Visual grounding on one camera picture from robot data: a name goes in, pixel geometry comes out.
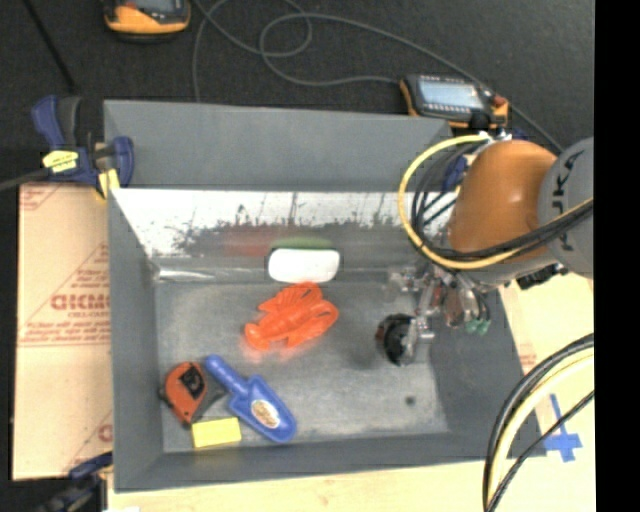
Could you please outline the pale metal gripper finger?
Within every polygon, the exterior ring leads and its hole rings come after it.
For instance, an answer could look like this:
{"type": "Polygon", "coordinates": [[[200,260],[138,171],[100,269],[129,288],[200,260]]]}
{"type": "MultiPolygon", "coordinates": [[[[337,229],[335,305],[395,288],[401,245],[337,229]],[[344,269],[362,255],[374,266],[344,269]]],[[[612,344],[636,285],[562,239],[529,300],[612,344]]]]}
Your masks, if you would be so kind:
{"type": "Polygon", "coordinates": [[[435,332],[425,317],[412,317],[407,334],[408,360],[425,361],[434,337],[435,332]]]}

